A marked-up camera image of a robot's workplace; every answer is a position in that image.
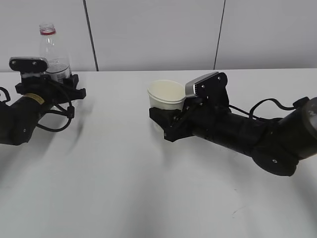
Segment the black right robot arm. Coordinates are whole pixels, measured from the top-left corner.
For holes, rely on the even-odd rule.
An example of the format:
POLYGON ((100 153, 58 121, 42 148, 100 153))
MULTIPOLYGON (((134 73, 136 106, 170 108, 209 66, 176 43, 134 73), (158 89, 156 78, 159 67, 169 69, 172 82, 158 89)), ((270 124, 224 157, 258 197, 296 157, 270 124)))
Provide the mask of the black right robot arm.
POLYGON ((251 157, 271 174, 292 176, 301 160, 317 153, 317 100, 305 97, 295 105, 284 118, 252 119, 192 98, 182 110, 152 107, 149 116, 167 141, 197 136, 251 157))

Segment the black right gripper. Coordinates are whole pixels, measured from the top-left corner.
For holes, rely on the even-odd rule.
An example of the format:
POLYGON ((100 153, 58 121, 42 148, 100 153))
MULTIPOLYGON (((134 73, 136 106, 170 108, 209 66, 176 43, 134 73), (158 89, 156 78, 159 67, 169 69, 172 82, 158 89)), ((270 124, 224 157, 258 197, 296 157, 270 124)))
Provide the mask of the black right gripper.
POLYGON ((149 108, 150 119, 163 126, 163 137, 170 142, 192 136, 206 138, 206 134, 215 130, 220 118, 228 113, 228 98, 213 102, 209 98, 187 97, 182 110, 149 108))

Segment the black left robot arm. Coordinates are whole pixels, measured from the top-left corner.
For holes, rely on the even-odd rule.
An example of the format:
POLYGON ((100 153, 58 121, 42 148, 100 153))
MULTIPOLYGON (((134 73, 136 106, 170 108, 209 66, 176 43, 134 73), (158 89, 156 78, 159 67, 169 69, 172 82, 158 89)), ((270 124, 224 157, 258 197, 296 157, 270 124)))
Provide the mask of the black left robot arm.
POLYGON ((10 94, 1 87, 5 100, 0 102, 0 143, 14 146, 27 143, 36 127, 49 132, 61 132, 68 128, 75 117, 72 102, 86 97, 86 89, 78 89, 78 82, 77 74, 61 83, 52 80, 47 74, 22 77, 15 86, 16 92, 22 97, 10 106, 7 105, 11 100, 10 94), (66 117, 67 123, 61 128, 39 124, 46 114, 66 117))

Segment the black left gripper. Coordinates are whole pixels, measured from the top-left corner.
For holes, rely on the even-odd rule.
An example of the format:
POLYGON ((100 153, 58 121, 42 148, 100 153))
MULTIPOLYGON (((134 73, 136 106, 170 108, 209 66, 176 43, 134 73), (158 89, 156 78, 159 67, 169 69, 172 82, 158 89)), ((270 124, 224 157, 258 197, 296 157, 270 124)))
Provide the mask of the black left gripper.
POLYGON ((35 100, 39 104, 63 104, 64 101, 82 100, 86 97, 86 89, 75 89, 79 82, 78 74, 72 74, 69 78, 63 79, 63 84, 68 87, 61 87, 61 84, 52 80, 49 76, 31 76, 22 78, 15 86, 18 94, 35 100))

